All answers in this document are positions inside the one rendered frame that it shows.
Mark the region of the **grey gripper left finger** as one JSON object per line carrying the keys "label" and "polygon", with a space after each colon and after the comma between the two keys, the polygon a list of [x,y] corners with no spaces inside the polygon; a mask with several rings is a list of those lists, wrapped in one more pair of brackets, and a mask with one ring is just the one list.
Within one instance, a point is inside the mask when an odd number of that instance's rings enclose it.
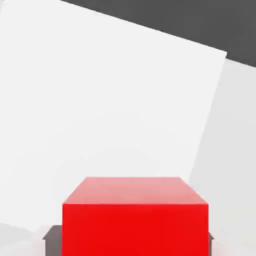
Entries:
{"label": "grey gripper left finger", "polygon": [[62,226],[43,226],[33,236],[33,256],[62,256]]}

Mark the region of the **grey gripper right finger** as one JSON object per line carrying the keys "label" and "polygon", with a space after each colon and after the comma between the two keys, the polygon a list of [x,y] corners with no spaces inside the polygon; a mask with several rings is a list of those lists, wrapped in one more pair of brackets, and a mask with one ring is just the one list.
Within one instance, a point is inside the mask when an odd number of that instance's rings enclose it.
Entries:
{"label": "grey gripper right finger", "polygon": [[222,256],[221,244],[210,232],[208,233],[208,256]]}

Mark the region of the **small red cube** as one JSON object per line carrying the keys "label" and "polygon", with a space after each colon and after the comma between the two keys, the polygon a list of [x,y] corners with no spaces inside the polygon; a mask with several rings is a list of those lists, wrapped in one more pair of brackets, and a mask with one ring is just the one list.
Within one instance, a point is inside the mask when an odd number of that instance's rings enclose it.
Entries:
{"label": "small red cube", "polygon": [[87,177],[62,205],[62,256],[209,256],[209,205],[179,177]]}

